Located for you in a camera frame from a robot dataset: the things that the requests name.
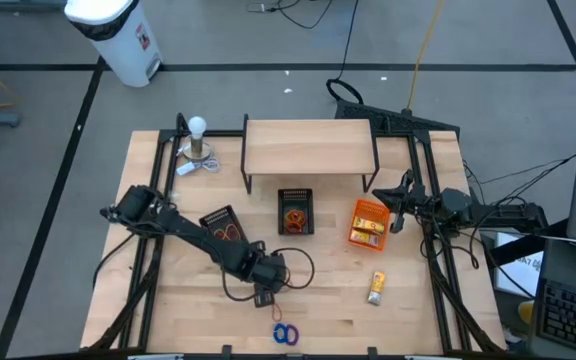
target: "trash can lid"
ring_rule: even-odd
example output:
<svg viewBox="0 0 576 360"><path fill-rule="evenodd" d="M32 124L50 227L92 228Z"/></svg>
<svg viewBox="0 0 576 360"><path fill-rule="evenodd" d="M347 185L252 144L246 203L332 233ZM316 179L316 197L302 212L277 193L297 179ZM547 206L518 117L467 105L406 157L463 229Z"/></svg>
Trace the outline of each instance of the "trash can lid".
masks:
<svg viewBox="0 0 576 360"><path fill-rule="evenodd" d="M102 25L115 20L138 0L68 0L64 13L71 21Z"/></svg>

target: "white trash can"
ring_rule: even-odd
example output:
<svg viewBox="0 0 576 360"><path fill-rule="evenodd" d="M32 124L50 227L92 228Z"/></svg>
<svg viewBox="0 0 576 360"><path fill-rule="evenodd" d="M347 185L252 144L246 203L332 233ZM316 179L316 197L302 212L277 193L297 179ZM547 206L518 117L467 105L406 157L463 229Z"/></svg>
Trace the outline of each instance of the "white trash can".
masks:
<svg viewBox="0 0 576 360"><path fill-rule="evenodd" d="M150 83L161 55L139 0L68 0L64 12L121 82Z"/></svg>

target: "orange box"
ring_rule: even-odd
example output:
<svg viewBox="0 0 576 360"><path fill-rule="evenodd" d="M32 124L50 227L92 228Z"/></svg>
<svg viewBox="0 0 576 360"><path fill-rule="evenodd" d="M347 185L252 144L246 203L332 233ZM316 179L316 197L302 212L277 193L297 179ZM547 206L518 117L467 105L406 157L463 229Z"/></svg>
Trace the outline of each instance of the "orange box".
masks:
<svg viewBox="0 0 576 360"><path fill-rule="evenodd" d="M379 245L378 246L371 246L369 244L360 243L356 241L350 240L350 233L353 230L353 220L355 217L359 216L362 219L366 219L368 221L374 221L377 223L382 223L384 226L388 226L390 224L390 210L387 207L374 203L372 201L359 199L357 200L357 205L355 205L355 212L352 214L352 218L350 218L350 230L348 230L348 242L355 246L360 246L366 249L374 250L374 251L384 251L386 247L386 238L388 237L388 231L385 231L382 235L379 235Z"/></svg>

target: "black computer keyboard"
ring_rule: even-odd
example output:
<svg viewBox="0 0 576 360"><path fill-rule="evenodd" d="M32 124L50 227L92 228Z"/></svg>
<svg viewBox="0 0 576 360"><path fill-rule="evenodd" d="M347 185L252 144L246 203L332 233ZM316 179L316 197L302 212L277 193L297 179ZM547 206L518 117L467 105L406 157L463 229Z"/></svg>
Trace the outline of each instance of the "black computer keyboard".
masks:
<svg viewBox="0 0 576 360"><path fill-rule="evenodd" d="M546 281L543 294L541 336L576 348L576 289Z"/></svg>
<svg viewBox="0 0 576 360"><path fill-rule="evenodd" d="M335 119L368 119L373 128L379 130L386 130L387 128L390 128L391 131L448 130L456 132L457 138L459 138L458 126L402 115L393 111L355 104L344 100L337 102Z"/></svg>

